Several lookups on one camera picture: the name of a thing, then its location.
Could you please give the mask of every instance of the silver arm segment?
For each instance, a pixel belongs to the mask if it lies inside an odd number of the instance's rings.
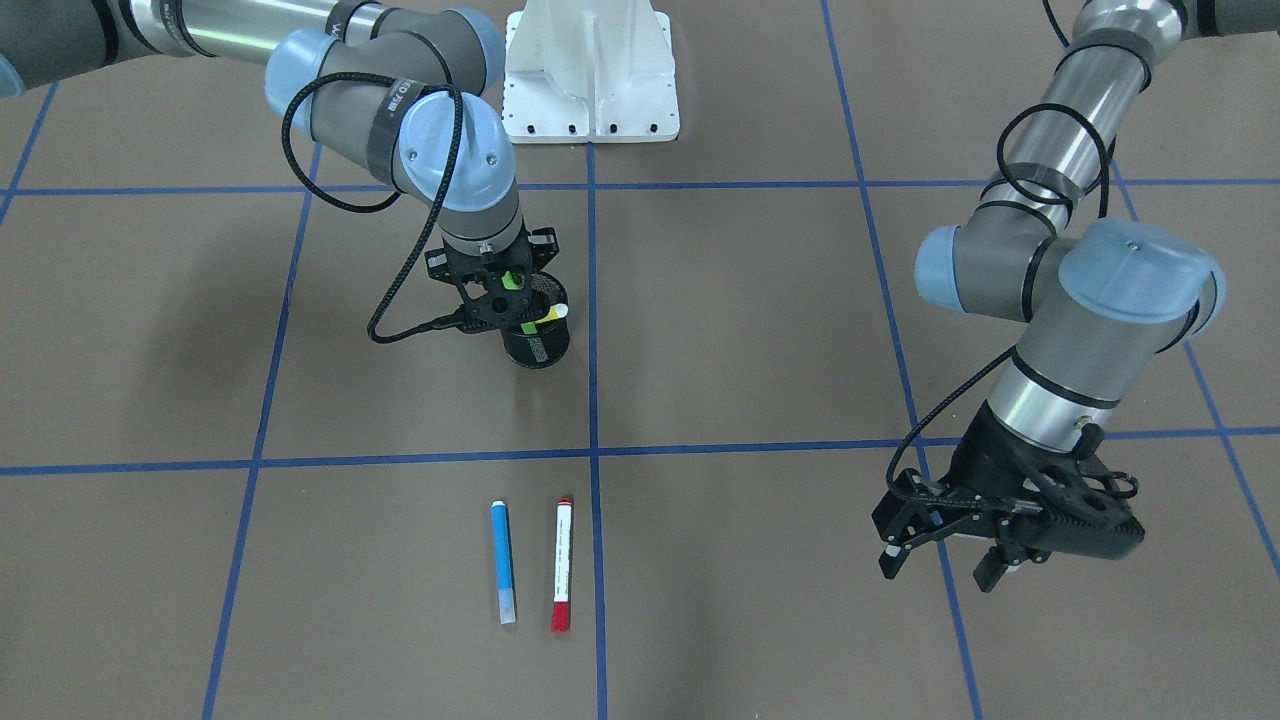
[[[526,229],[515,151],[497,113],[477,97],[498,82],[506,61],[502,32],[485,15],[470,9],[424,14],[362,0],[0,4],[0,97],[156,54],[265,64],[268,102],[280,115],[294,106],[293,129],[398,192],[435,205],[431,217],[445,247],[426,254],[428,273],[453,284],[462,306],[403,333],[378,332],[381,313],[422,251],[424,233],[370,322],[374,341],[394,342],[426,329],[500,329],[517,364],[544,368],[563,355],[567,325],[549,310],[564,304],[566,293],[541,272],[558,251],[556,233]],[[453,146],[456,108],[462,119]],[[454,152],[452,182],[442,196]],[[375,210],[394,200],[356,208],[294,170],[321,199],[344,209]],[[475,284],[483,292],[468,287]]]
[[[1028,327],[946,475],[888,478],[872,514],[887,578],[913,547],[950,534],[995,541],[974,571],[983,591],[1055,551],[1119,559],[1142,542],[1125,502],[1137,480],[1096,456],[1102,427],[1157,352],[1208,325],[1226,283],[1207,254],[1149,225],[1102,219],[1079,241],[1060,233],[1105,182],[1107,146],[1181,40],[1277,28],[1280,0],[1091,0],[1080,10],[978,208],[963,227],[929,233],[916,256],[925,300]]]

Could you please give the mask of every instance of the black mesh cup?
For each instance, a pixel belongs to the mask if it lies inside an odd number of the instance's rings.
[[[534,290],[547,296],[549,305],[568,304],[568,295],[558,279],[547,273],[534,273],[530,282]],[[507,356],[521,368],[550,368],[568,350],[568,322],[561,318],[532,327],[532,334],[526,334],[524,325],[503,328],[502,345],[507,348]]]

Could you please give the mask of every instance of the blue tape line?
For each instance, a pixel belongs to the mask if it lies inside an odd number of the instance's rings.
[[[13,204],[18,183],[22,182],[22,174],[27,172],[27,161],[31,160],[31,151],[36,147],[36,140],[40,137],[40,131],[45,128],[45,118],[49,117],[49,106],[54,104],[54,95],[56,92],[58,83],[55,82],[50,85],[49,91],[45,92],[45,101],[40,104],[40,111],[36,113],[36,120],[31,123],[31,132],[27,135],[27,143],[22,147],[22,155],[18,158],[18,167],[13,169],[13,177],[9,178],[9,193],[5,195],[4,201],[0,201],[0,225],[4,224],[4,219],[9,214],[9,205]]]
[[[311,151],[311,173],[315,178],[320,169],[320,143]],[[214,703],[218,700],[218,683],[223,674],[223,659],[227,652],[227,638],[230,634],[232,612],[236,609],[236,589],[239,585],[241,564],[244,560],[244,543],[248,538],[248,524],[253,512],[253,496],[257,492],[259,469],[262,465],[262,448],[266,445],[266,427],[271,420],[271,405],[275,400],[275,380],[280,372],[280,356],[284,352],[284,334],[289,327],[289,305],[293,283],[298,277],[298,259],[302,256],[302,242],[307,233],[307,219],[311,214],[311,195],[302,197],[302,210],[298,214],[298,229],[293,237],[293,255],[289,258],[289,274],[284,282],[284,299],[280,301],[280,318],[275,327],[275,343],[271,347],[271,364],[266,374],[266,388],[262,391],[262,411],[253,439],[252,465],[244,482],[244,500],[241,503],[239,523],[236,527],[236,547],[232,550],[230,570],[227,573],[227,592],[223,596],[223,612],[218,621],[218,638],[214,642],[214,657],[209,666],[209,684],[205,687],[202,720],[211,720]]]
[[[609,674],[604,610],[604,516],[600,511],[599,334],[596,316],[595,145],[586,143],[586,295],[588,295],[588,416],[591,443],[591,555],[595,560],[595,714],[609,717]]]
[[[1228,428],[1226,434],[1233,437],[1280,436],[1280,425],[1262,425],[1257,428]]]
[[[897,439],[849,439],[815,442],[737,442],[718,445],[641,445],[622,447],[602,447],[602,457],[623,457],[634,455],[721,455],[730,452],[806,452],[823,450],[892,450]]]
[[[1143,178],[1125,181],[1125,184],[1144,186],[1234,186],[1280,184],[1280,178]]]
[[[1267,556],[1271,559],[1271,569],[1275,571],[1276,578],[1280,578],[1280,553],[1276,552],[1276,544],[1271,538],[1271,530],[1267,528],[1266,519],[1262,518],[1262,510],[1258,509],[1258,501],[1253,497],[1253,488],[1249,487],[1249,480],[1244,475],[1244,468],[1240,466],[1240,460],[1235,455],[1235,447],[1231,445],[1230,434],[1226,432],[1225,425],[1222,425],[1222,416],[1217,413],[1217,402],[1213,401],[1213,393],[1208,389],[1208,380],[1204,379],[1204,373],[1201,370],[1199,361],[1196,359],[1196,351],[1192,350],[1192,343],[1184,342],[1183,348],[1187,351],[1187,360],[1192,364],[1192,373],[1196,374],[1196,383],[1199,384],[1201,395],[1204,396],[1204,404],[1208,406],[1208,414],[1213,418],[1213,425],[1217,427],[1219,438],[1222,441],[1222,450],[1226,451],[1226,459],[1231,464],[1231,471],[1235,473],[1235,482],[1240,486],[1240,495],[1244,496],[1244,503],[1249,507],[1249,515],[1253,516],[1253,524],[1258,529],[1258,536],[1262,537],[1262,547],[1266,548]]]
[[[1170,430],[1107,432],[1107,439],[1185,439],[1193,437],[1217,437],[1217,430],[1213,428],[1189,428]]]
[[[951,573],[951,555],[947,552],[947,541],[940,541],[938,564],[942,566],[942,582],[947,587],[947,603],[951,606],[951,626],[956,633],[956,644],[960,647],[960,657],[964,664],[964,683],[969,688],[969,710],[974,720],[983,720],[982,697],[978,694],[978,678],[973,671],[973,662],[969,660],[969,634],[964,629],[964,614],[960,611],[960,596],[956,594],[956,582]]]
[[[244,483],[244,500],[241,501],[239,523],[236,525],[236,547],[232,550],[232,568],[227,574],[227,591],[223,593],[223,611],[218,618],[218,639],[214,641],[214,659],[209,666],[209,684],[205,685],[205,705],[201,720],[212,720],[214,701],[218,700],[218,682],[223,675],[223,657],[227,652],[227,635],[232,626],[232,610],[236,607],[236,589],[239,585],[241,560],[244,557],[244,541],[248,537],[248,519],[253,511],[253,495],[257,491],[257,466],[248,470]]]
[[[586,448],[570,447],[563,450],[421,452],[412,455],[355,455],[346,457],[274,457],[262,460],[261,465],[264,468],[344,468],[362,465],[424,465],[434,462],[500,462],[588,457],[590,454]]]
[[[246,184],[246,186],[207,186],[207,187],[40,187],[14,191],[14,195],[31,197],[67,196],[120,196],[120,195],[266,195],[273,192],[306,192],[300,186]]]
[[[1245,428],[1225,428],[1231,437],[1280,436],[1280,427],[1258,425]],[[1216,428],[1174,428],[1156,430],[1116,430],[1107,433],[1108,439],[1176,439],[1196,437],[1217,437]],[[435,462],[503,462],[522,460],[556,460],[566,457],[628,457],[643,455],[722,455],[748,452],[824,452],[849,450],[892,450],[901,442],[897,438],[882,439],[833,439],[808,442],[736,442],[708,445],[639,445],[599,447],[564,447],[552,450],[495,450],[479,452],[421,452],[410,455],[351,455],[329,457],[273,457],[257,462],[264,469],[279,468],[346,468],[367,465],[420,465]],[[922,447],[955,447],[959,437],[932,437],[915,441]],[[172,462],[108,462],[86,465],[17,465],[0,466],[0,477],[40,477],[40,475],[99,475],[110,473],[170,473],[184,470],[247,470],[253,460],[193,460]]]
[[[91,465],[27,465],[0,468],[0,478],[38,475],[106,475],[114,473],[179,473],[183,470],[247,470],[251,460],[193,460],[174,462],[100,462]]]
[[[911,379],[906,369],[906,356],[902,352],[902,340],[897,331],[897,319],[893,313],[893,299],[890,293],[888,275],[884,272],[884,258],[881,252],[879,237],[876,232],[876,215],[872,211],[872,199],[867,190],[867,173],[863,170],[863,156],[858,147],[858,132],[854,126],[854,114],[849,106],[849,92],[845,87],[845,73],[840,63],[840,51],[836,46],[836,31],[831,23],[831,5],[828,0],[822,0],[822,19],[827,26],[827,45],[831,49],[831,63],[836,72],[836,86],[840,90],[840,105],[845,113],[845,126],[849,132],[849,147],[854,155],[854,170],[858,173],[859,187],[858,192],[863,200],[863,213],[867,215],[867,231],[870,236],[872,254],[876,256],[876,274],[881,283],[881,295],[884,300],[884,314],[888,318],[890,337],[893,341],[893,356],[897,361],[899,377],[902,383],[902,395],[906,398],[906,414],[911,425],[916,423],[915,415],[915,398],[911,393]],[[928,465],[924,457],[924,448],[916,446],[916,456],[920,460],[920,470],[928,474]],[[951,564],[947,561],[945,550],[938,551],[938,557],[942,565],[942,577],[950,588],[954,584],[951,577]],[[978,683],[974,679],[973,661],[969,657],[969,644],[964,634],[964,615],[960,611],[959,601],[954,600],[954,593],[951,594],[951,619],[956,629],[956,644],[960,652],[960,661],[964,665],[965,679],[969,688],[969,705],[973,710],[973,716],[975,720],[982,720],[982,700],[978,693]]]
[[[602,182],[598,190],[790,190],[856,187],[858,181],[714,181],[714,182]]]
[[[984,179],[867,181],[867,187],[987,187]]]

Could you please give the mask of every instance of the light blue cap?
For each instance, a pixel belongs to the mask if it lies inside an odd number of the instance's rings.
[[[320,68],[329,47],[338,40],[319,29],[302,28],[291,32],[275,46],[266,60],[266,104],[276,115],[284,117],[293,96],[302,86],[320,77]],[[311,135],[311,97],[298,105],[293,115],[293,128]]]
[[[1071,299],[1103,318],[1155,324],[1185,315],[1215,268],[1208,254],[1176,234],[1107,218],[1062,259],[1057,277]]]
[[[915,254],[915,290],[940,307],[964,313],[956,288],[955,241],[957,225],[945,225],[924,236]]]
[[[0,54],[0,97],[17,97],[23,92],[27,92],[27,83],[22,82],[18,68]]]
[[[502,31],[480,10],[449,8],[448,12],[462,15],[480,38],[480,47],[484,49],[484,87],[489,90],[502,79],[502,73],[507,69],[507,42],[502,38]]]
[[[433,92],[419,100],[401,123],[397,152],[413,184],[435,200],[453,137],[453,99]],[[444,196],[444,206],[461,213],[493,208],[516,182],[516,150],[502,118],[488,102],[462,94],[462,145]]]

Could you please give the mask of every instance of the black strap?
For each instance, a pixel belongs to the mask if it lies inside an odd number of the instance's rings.
[[[1196,24],[1199,26],[1201,35],[1217,36],[1217,3],[1216,0],[1199,0],[1196,3]]]
[[[204,47],[196,42],[195,37],[187,32],[187,20],[182,17],[182,0],[159,0],[160,3],[160,19],[164,20],[165,29],[169,31],[169,37],[183,42],[187,47],[191,47],[200,55],[205,58],[216,58],[212,53],[206,51]]]
[[[378,33],[383,31],[383,22],[396,10],[399,10],[399,8],[387,8],[383,10],[383,14],[378,15],[378,19],[374,20],[374,29],[369,33],[370,38],[378,37]]]
[[[394,168],[396,138],[399,137],[399,126],[404,113],[422,96],[426,85],[410,78],[397,78],[387,88],[378,114],[374,115],[374,124],[369,128],[369,143],[365,146],[365,164],[378,182],[387,183],[396,190]]]
[[[133,17],[133,4],[129,3],[129,0],[120,0],[119,8],[120,8],[120,17],[124,18],[124,24],[129,26],[129,32],[133,33],[133,37],[136,37],[137,41],[141,42],[142,45],[146,45],[147,50],[151,50],[157,55],[161,54],[155,45],[151,45],[151,42],[147,41],[147,37],[142,35],[142,31],[138,29],[138,20],[137,18]]]
[[[1021,355],[1018,354],[1018,350],[1014,350],[1014,355],[1010,357],[1010,360],[1014,363],[1014,366],[1016,366],[1018,370],[1021,372],[1021,374],[1027,375],[1027,379],[1052,392],[1053,395],[1061,397],[1062,400],[1069,400],[1076,405],[1083,405],[1085,407],[1097,407],[1098,410],[1114,410],[1120,405],[1119,400],[1098,400],[1097,397],[1080,395],[1074,389],[1055,383],[1053,380],[1046,378],[1044,375],[1039,374],[1034,368],[1028,365],[1027,361],[1023,360]]]
[[[415,40],[417,40],[422,45],[426,45],[426,49],[430,50],[431,55],[435,55],[436,61],[440,63],[440,70],[444,72],[444,83],[445,85],[453,85],[453,73],[449,72],[449,64],[444,60],[444,54],[440,53],[440,49],[436,47],[434,42],[431,42],[425,36],[419,35],[419,33],[416,33],[416,32],[413,32],[411,29],[399,29],[399,31],[396,31],[396,32],[403,32],[404,35],[408,35],[408,36],[413,37]]]
[[[989,186],[987,186],[987,190],[991,190],[997,184],[1004,184],[1004,182],[1005,181],[993,182]],[[982,191],[983,196],[987,195],[987,190]],[[1053,227],[1053,223],[1050,222],[1048,215],[1041,213],[1039,210],[1029,205],[1023,205],[1021,202],[1014,202],[1012,200],[988,200],[982,205],[978,205],[978,208],[974,209],[974,213],[982,210],[983,208],[1012,208],[1015,210],[1021,210],[1023,213],[1027,213],[1028,215],[1039,220],[1041,224],[1044,225],[1044,231],[1048,232],[1048,234],[1057,234],[1057,228]]]
[[[1080,202],[1080,199],[1084,197],[1084,190],[1075,184],[1071,178],[1039,163],[1011,163],[1009,164],[1009,177],[1019,182],[1033,182],[1046,190],[1053,191],[1059,199],[1064,199],[1066,202],[1046,202],[1046,205],[1066,205],[1068,211],[1075,208]],[[991,176],[991,183],[995,186],[1001,182],[1012,184],[1009,178],[997,170],[996,174]]]
[[[1023,184],[1019,183],[1016,178],[1014,178],[1014,176],[1010,173],[1009,163],[1005,161],[1005,142],[1009,141],[1009,133],[1014,132],[1014,128],[1016,128],[1018,124],[1021,123],[1024,119],[1034,115],[1036,113],[1043,113],[1043,111],[1062,113],[1064,115],[1075,120],[1080,126],[1080,128],[1084,129],[1085,135],[1088,135],[1089,138],[1093,140],[1093,147],[1098,151],[1098,164],[1100,164],[1098,177],[1093,181],[1092,184],[1089,184],[1088,188],[1084,190],[1084,192],[1087,193],[1089,190],[1092,190],[1098,184],[1102,186],[1102,197],[1100,199],[1098,202],[1098,217],[1105,218],[1107,214],[1106,213],[1107,184],[1108,184],[1107,176],[1110,172],[1108,165],[1111,164],[1111,152],[1107,150],[1107,143],[1105,140],[1102,140],[1102,135],[1098,133],[1098,128],[1093,127],[1093,123],[1091,123],[1088,118],[1085,118],[1079,110],[1071,108],[1070,105],[1062,105],[1060,102],[1039,102],[1014,115],[1014,119],[1010,120],[1007,126],[1005,126],[1005,129],[1000,133],[1000,138],[996,141],[996,167],[1000,168],[998,177],[1005,182],[1007,182],[1009,187],[1012,187],[1015,191],[1018,191],[1018,195],[1021,195],[1028,200],[1032,200],[1034,202],[1041,202],[1043,205],[1066,205],[1068,215],[1073,214],[1075,202],[1073,202],[1069,196],[1061,193],[1059,193],[1060,195],[1059,197],[1044,197],[1041,195],[1032,195],[1030,191],[1023,187]],[[1112,150],[1115,149],[1115,142],[1111,143],[1111,147]]]
[[[1151,46],[1151,42],[1137,33],[1129,32],[1126,29],[1119,29],[1114,27],[1100,27],[1098,29],[1089,31],[1084,33],[1083,37],[1075,40],[1070,47],[1066,50],[1066,55],[1059,60],[1057,68],[1062,67],[1062,63],[1068,58],[1075,55],[1080,50],[1089,47],[1116,47],[1119,50],[1125,50],[1130,53],[1138,61],[1142,63],[1142,70],[1146,73],[1142,81],[1142,90],[1147,90],[1151,85],[1151,67],[1156,64],[1156,49]]]
[[[1169,345],[1166,345],[1166,346],[1161,347],[1160,350],[1157,350],[1156,355],[1160,355],[1161,352],[1164,352],[1164,351],[1169,350],[1170,347],[1172,347],[1172,346],[1178,345],[1179,342],[1181,342],[1183,338],[1187,337],[1187,333],[1189,333],[1192,331],[1192,325],[1196,324],[1196,319],[1197,318],[1199,318],[1199,300],[1197,300],[1196,305],[1193,305],[1192,309],[1187,313],[1187,322],[1183,323],[1183,329],[1178,331],[1178,337],[1175,337],[1174,340],[1169,341]]]
[[[97,24],[102,26],[102,65],[114,65],[120,56],[120,33],[115,29],[115,15],[111,14],[111,5],[106,0],[92,0],[93,12],[97,13]]]
[[[1039,264],[1044,260],[1044,252],[1053,245],[1057,236],[1050,234],[1036,246],[1030,263],[1027,264],[1027,275],[1023,277],[1023,322],[1032,322],[1032,299],[1036,292],[1036,274],[1039,273]]]
[[[329,10],[329,19],[324,23],[324,33],[337,37],[339,42],[346,42],[347,26],[351,24],[351,18],[356,15],[356,10],[358,10],[361,5],[369,5],[371,1],[372,0],[339,0],[339,3]]]

